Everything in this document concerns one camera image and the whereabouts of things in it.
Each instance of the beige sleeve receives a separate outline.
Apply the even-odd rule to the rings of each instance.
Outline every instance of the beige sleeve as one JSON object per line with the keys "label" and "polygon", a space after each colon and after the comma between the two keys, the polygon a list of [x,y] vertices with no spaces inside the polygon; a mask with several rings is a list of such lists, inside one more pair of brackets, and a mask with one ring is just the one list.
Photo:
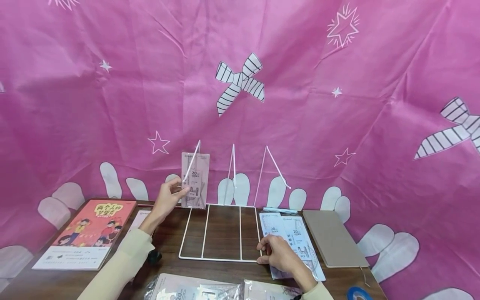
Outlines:
{"label": "beige sleeve", "polygon": [[140,229],[130,231],[117,252],[88,284],[78,300],[116,300],[153,249],[152,237]]}
{"label": "beige sleeve", "polygon": [[308,293],[303,294],[303,300],[333,300],[332,295],[324,286],[323,283],[319,282],[316,287],[314,287]]}

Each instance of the striped bow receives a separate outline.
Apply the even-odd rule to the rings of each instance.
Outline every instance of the striped bow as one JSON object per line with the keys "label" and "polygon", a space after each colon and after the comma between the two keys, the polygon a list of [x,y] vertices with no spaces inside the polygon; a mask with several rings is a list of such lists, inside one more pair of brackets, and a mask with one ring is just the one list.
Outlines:
{"label": "striped bow", "polygon": [[435,154],[467,139],[471,139],[477,151],[480,152],[480,116],[470,115],[467,107],[458,97],[448,102],[440,113],[447,120],[459,125],[424,139],[414,159]]}
{"label": "striped bow", "polygon": [[232,69],[224,62],[220,62],[216,70],[215,78],[221,82],[230,84],[223,92],[220,99],[216,102],[218,116],[221,116],[225,110],[232,104],[233,100],[238,96],[241,90],[253,95],[260,101],[264,101],[264,84],[252,76],[262,69],[262,63],[255,54],[250,54],[241,73],[234,73]]}

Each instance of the pink backdrop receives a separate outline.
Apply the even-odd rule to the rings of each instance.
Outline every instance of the pink backdrop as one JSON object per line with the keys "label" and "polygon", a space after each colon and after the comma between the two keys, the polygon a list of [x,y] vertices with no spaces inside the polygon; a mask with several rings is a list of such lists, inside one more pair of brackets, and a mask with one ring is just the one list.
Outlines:
{"label": "pink backdrop", "polygon": [[[85,199],[154,198],[201,140],[208,202],[336,210],[389,299],[480,299],[479,15],[467,0],[6,0],[0,290]],[[268,154],[259,183],[266,145],[291,190]]]}

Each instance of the gray notebook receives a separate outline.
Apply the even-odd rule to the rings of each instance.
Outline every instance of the gray notebook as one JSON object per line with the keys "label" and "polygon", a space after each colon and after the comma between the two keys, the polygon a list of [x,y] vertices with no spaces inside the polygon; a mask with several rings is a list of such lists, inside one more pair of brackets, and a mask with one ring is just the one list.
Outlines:
{"label": "gray notebook", "polygon": [[336,212],[304,210],[303,218],[327,267],[369,266]]}

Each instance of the person's left hand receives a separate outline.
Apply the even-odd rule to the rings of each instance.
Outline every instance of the person's left hand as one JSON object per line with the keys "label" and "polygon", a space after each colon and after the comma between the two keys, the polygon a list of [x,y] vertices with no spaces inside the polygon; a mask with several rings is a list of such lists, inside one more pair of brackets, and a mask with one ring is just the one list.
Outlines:
{"label": "person's left hand", "polygon": [[189,189],[189,187],[185,187],[182,190],[180,178],[162,184],[152,212],[145,218],[139,229],[152,235],[155,228],[172,212],[178,201],[187,195]]}

